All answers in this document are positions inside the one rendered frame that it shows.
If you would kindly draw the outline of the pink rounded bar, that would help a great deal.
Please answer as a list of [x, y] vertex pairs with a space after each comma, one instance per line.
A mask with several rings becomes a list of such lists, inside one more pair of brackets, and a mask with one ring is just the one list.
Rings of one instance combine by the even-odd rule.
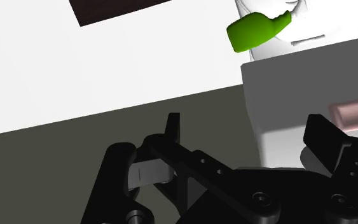
[[329, 112], [332, 122], [342, 131], [358, 130], [358, 100], [332, 104]]

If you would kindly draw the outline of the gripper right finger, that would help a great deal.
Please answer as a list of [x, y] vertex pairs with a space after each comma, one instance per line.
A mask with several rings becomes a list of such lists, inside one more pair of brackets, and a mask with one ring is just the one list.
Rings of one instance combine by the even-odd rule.
[[331, 174], [322, 195], [326, 224], [358, 224], [358, 137], [310, 114], [303, 142]]

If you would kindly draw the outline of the green bottle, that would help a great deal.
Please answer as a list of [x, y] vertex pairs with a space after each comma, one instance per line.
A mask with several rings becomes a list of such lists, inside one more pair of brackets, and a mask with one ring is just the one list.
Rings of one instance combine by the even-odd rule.
[[269, 41], [292, 22], [289, 11], [269, 18], [259, 12], [252, 12], [226, 28], [233, 51], [244, 52]]

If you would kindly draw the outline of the white box-shaped cabinet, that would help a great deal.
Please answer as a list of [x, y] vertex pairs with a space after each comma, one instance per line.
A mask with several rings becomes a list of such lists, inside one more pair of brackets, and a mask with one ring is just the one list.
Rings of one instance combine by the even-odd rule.
[[[302, 167], [310, 114], [358, 100], [358, 39], [243, 64], [247, 114], [263, 167]], [[358, 137], [358, 130], [349, 131]]]

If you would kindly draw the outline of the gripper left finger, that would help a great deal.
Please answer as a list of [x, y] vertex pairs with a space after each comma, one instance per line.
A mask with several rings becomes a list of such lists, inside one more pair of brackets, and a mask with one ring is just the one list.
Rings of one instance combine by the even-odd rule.
[[261, 185], [240, 183], [239, 172], [208, 154], [179, 144], [180, 114], [170, 113], [165, 132], [147, 136], [141, 148], [114, 143], [105, 152], [81, 224], [155, 224], [153, 213], [129, 194], [128, 173], [137, 153], [175, 170], [156, 188], [175, 205], [176, 224], [277, 224], [280, 202]]

